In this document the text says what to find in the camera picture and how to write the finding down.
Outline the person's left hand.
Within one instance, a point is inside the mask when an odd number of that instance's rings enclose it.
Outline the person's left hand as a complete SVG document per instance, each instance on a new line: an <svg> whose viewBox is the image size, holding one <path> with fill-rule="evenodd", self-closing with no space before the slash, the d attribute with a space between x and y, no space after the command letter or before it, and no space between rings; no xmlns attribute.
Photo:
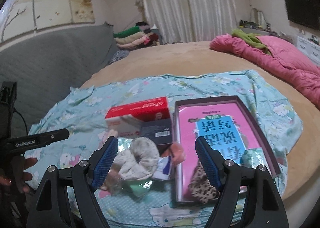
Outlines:
<svg viewBox="0 0 320 228"><path fill-rule="evenodd" d="M9 187L12 185L14 179L16 187L20 193L29 193L30 188L25 182L30 181L33 178L33 175L25 170L34 166L36 163L37 158L25 158L24 156L14 157L11 161L11 177L8 177L3 169L1 169L1 185Z"/></svg>

